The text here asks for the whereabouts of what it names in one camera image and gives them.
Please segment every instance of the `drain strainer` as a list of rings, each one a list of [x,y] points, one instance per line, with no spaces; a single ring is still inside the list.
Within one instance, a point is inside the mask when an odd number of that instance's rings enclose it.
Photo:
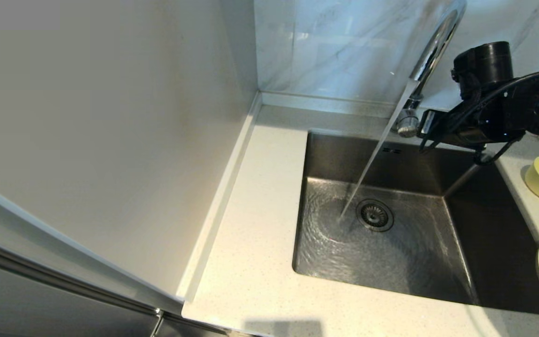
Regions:
[[[394,224],[392,211],[374,199],[365,199],[357,205],[357,219],[365,228],[376,232],[385,232]]]

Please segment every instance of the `faucet spout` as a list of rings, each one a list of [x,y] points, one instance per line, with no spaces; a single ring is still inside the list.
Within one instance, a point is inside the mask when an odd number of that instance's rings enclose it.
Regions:
[[[441,16],[436,31],[430,38],[421,57],[415,64],[410,79],[418,81],[418,85],[405,103],[402,112],[398,115],[392,130],[402,137],[413,137],[417,134],[419,119],[415,110],[423,100],[423,87],[436,69],[446,47],[455,34],[455,30],[465,13],[466,0],[453,0],[446,12]]]

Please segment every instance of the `refrigerator door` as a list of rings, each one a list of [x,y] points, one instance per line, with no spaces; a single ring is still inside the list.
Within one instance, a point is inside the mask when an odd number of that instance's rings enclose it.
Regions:
[[[0,334],[149,337],[157,320],[0,269]]]
[[[180,314],[182,304],[114,269],[66,241],[46,233],[0,205],[0,247],[7,252],[163,311]]]
[[[153,307],[0,249],[0,336],[150,337],[158,320]]]

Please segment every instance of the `countertop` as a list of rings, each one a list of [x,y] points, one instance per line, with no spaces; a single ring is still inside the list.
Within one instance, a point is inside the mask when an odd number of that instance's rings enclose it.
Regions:
[[[539,315],[295,273],[292,258],[308,131],[377,138],[386,122],[264,105],[203,277],[182,315],[277,337],[539,336]],[[526,188],[521,175],[538,155],[539,141],[526,136],[497,162],[537,241],[539,198]]]

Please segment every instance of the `black cable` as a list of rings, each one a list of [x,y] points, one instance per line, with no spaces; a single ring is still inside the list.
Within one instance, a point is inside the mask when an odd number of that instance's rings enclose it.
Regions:
[[[470,76],[470,79],[471,81],[473,81],[472,85],[475,86],[476,88],[479,88],[480,87],[480,81],[479,79],[477,79],[477,77],[475,75],[473,75],[472,73],[469,74]],[[481,98],[481,90],[474,90],[472,93],[471,93],[471,98],[470,100],[468,101],[463,101],[461,102],[459,105],[457,105],[456,107],[453,107],[453,109],[451,111],[449,111],[446,115],[446,116],[451,116],[451,117],[454,117],[455,115],[457,114],[461,114],[461,115],[464,115],[464,112],[463,112],[463,109],[468,109],[470,108],[473,104],[477,104],[479,102]],[[421,144],[419,145],[419,152],[420,153],[425,153],[425,152],[428,152],[430,151],[431,149],[434,149],[438,144],[440,144],[440,142],[442,141],[442,138],[444,138],[444,136],[440,136],[439,139],[436,139],[434,141],[432,141],[432,143],[430,143],[430,145],[428,146],[427,149],[424,150],[424,147],[428,141],[428,138],[430,138],[430,136],[432,135],[432,133],[434,132],[434,130],[436,129],[436,126],[438,126],[440,124],[441,121],[443,121],[445,119],[445,117],[441,117],[440,119],[438,119],[438,121],[436,121],[436,123],[434,124],[434,126],[432,126],[430,128],[430,130],[428,130],[428,133],[426,134],[426,136],[423,138],[423,140],[421,141]]]
[[[453,132],[454,130],[456,130],[460,126],[460,124],[462,124],[462,122],[464,122],[467,119],[467,117],[469,117],[478,108],[483,108],[483,105],[485,105],[487,102],[492,100],[492,98],[495,98],[499,94],[502,94],[503,92],[505,92],[505,91],[507,91],[507,90],[509,90],[509,89],[521,84],[521,83],[524,83],[525,81],[530,81],[530,80],[533,80],[533,79],[536,79],[536,78],[539,78],[539,72],[529,74],[529,75],[525,75],[523,77],[519,77],[517,79],[514,79],[514,80],[510,81],[509,83],[507,83],[505,85],[502,85],[500,88],[490,92],[490,94],[485,96],[481,100],[481,102],[473,105],[473,107],[468,109],[448,130],[446,130],[446,132]]]
[[[451,126],[449,126],[445,130],[445,132],[443,134],[449,134],[449,133],[454,132],[455,130],[457,130],[457,128],[467,119],[467,117],[469,117],[471,114],[473,114],[477,109],[483,109],[485,104],[488,103],[493,98],[495,98],[496,96],[504,93],[505,91],[507,91],[507,90],[509,90],[509,89],[521,84],[521,83],[524,83],[526,81],[531,81],[531,80],[537,79],[537,78],[539,78],[539,71],[536,72],[536,73],[525,75],[523,77],[519,77],[517,79],[514,79],[514,80],[510,81],[509,83],[506,83],[505,85],[502,85],[500,88],[490,92],[487,96],[485,96],[481,100],[479,100],[479,98],[478,98],[479,102],[475,102],[473,104],[470,104],[470,106],[467,108],[467,110],[462,112],[460,114],[460,117],[458,117],[456,119],[456,121],[453,122],[453,124]],[[432,143],[424,151],[424,146],[425,146],[425,143],[427,142],[427,139],[432,135],[433,130],[436,128],[436,126],[439,124],[439,122],[442,119],[443,119],[443,117],[440,118],[436,122],[436,124],[433,127],[430,128],[430,130],[428,131],[428,134],[426,134],[425,138],[422,140],[422,142],[420,144],[420,147],[419,147],[421,152],[425,153],[425,152],[427,152],[427,151],[429,151],[431,149],[434,149],[436,147],[436,145],[440,144],[440,142],[442,141],[443,136],[440,136],[440,138],[438,140],[432,141]],[[504,147],[502,147],[502,149],[500,151],[498,151],[498,153],[496,155],[494,155],[492,158],[489,158],[487,161],[482,161],[481,160],[481,152],[482,151],[475,151],[475,154],[473,155],[473,161],[477,165],[492,164],[494,161],[496,161],[498,158],[500,158],[500,156],[503,155],[504,152],[506,152],[509,149],[509,147],[511,147],[511,145],[513,145],[513,143],[515,143],[516,141],[519,141],[521,138],[522,138],[522,136],[518,137],[517,139],[514,139],[514,140],[511,140],[511,141],[507,142],[504,145]]]

